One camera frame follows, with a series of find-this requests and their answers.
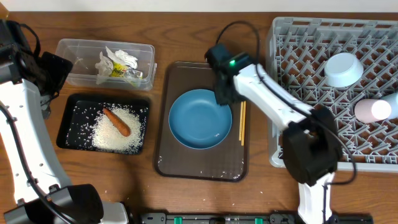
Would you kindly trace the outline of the dark blue plate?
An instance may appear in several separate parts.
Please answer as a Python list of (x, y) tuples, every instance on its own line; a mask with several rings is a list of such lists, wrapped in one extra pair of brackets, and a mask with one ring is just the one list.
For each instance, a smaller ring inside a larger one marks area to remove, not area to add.
[(169, 128), (182, 145), (198, 150), (219, 145), (229, 134), (233, 114), (216, 102), (215, 93), (195, 89), (180, 95), (169, 111)]

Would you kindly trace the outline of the white napkin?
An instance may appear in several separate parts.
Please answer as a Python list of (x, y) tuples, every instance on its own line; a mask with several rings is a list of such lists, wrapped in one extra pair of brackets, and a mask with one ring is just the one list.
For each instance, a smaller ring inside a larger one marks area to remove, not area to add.
[(137, 70), (138, 63), (137, 58), (129, 55), (123, 50), (117, 50), (112, 52), (108, 47), (106, 47), (107, 56), (104, 56), (102, 52), (99, 53), (100, 61), (95, 64), (95, 68), (98, 70), (96, 76), (96, 84), (104, 83), (113, 71), (113, 63), (118, 63), (121, 65), (128, 65), (133, 69)]

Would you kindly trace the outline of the foil wrapper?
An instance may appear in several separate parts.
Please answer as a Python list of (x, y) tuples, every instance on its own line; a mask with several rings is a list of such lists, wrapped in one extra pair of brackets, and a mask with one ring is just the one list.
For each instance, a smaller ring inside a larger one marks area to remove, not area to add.
[(122, 78), (125, 82), (132, 86), (140, 86), (143, 79), (143, 72), (131, 68), (128, 65), (113, 63), (113, 71), (111, 77)]

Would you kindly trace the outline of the white rice pile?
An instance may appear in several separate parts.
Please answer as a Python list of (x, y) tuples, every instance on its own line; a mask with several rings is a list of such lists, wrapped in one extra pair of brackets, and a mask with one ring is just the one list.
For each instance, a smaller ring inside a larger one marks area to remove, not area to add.
[[(122, 136), (103, 113), (111, 110), (130, 128), (131, 135)], [(64, 139), (59, 146), (84, 151), (140, 154), (143, 148), (149, 108), (119, 103), (78, 101), (72, 117), (64, 125)]]

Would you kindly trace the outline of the orange carrot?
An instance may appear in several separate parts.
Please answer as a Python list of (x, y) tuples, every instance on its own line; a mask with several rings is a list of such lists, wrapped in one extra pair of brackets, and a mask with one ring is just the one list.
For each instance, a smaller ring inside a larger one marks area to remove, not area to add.
[(131, 130), (129, 126), (111, 110), (103, 108), (103, 113), (112, 122), (114, 127), (119, 131), (122, 136), (128, 137), (131, 135)]

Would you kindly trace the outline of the light blue bowl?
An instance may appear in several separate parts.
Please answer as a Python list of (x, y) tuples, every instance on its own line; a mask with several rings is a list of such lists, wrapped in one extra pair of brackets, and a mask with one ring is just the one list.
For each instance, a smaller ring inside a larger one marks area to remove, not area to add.
[(351, 53), (338, 53), (330, 57), (325, 64), (324, 74), (329, 86), (343, 88), (358, 81), (364, 72), (359, 59)]

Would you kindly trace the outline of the pale pink cup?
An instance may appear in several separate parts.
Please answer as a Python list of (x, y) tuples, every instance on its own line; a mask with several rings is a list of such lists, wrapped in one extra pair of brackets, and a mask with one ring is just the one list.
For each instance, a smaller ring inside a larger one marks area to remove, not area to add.
[(355, 117), (362, 123), (381, 121), (391, 115), (392, 108), (387, 101), (363, 99), (354, 107)]

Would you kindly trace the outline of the light blue cup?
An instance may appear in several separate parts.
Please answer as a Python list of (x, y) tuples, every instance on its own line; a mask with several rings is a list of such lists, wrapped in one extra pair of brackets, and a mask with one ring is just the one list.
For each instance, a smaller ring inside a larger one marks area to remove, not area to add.
[(389, 103), (391, 106), (391, 114), (389, 119), (395, 119), (398, 117), (398, 92), (382, 97), (382, 100)]

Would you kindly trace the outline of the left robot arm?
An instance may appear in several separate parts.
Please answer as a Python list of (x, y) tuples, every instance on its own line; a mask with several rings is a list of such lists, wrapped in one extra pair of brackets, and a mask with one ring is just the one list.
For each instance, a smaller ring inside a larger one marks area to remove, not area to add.
[(102, 201), (90, 184), (73, 185), (60, 164), (45, 120), (73, 65), (32, 49), (26, 29), (1, 20), (1, 139), (16, 202), (6, 223), (128, 223), (122, 203)]

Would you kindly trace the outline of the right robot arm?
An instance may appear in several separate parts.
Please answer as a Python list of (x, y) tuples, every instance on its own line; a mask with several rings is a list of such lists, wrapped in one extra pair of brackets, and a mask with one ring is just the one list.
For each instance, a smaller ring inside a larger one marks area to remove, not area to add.
[(223, 44), (205, 53), (216, 74), (220, 105), (248, 100), (282, 133), (282, 159), (298, 182), (298, 215), (304, 223), (328, 223), (332, 216), (329, 186), (343, 152), (334, 116), (294, 98), (246, 53), (232, 55)]

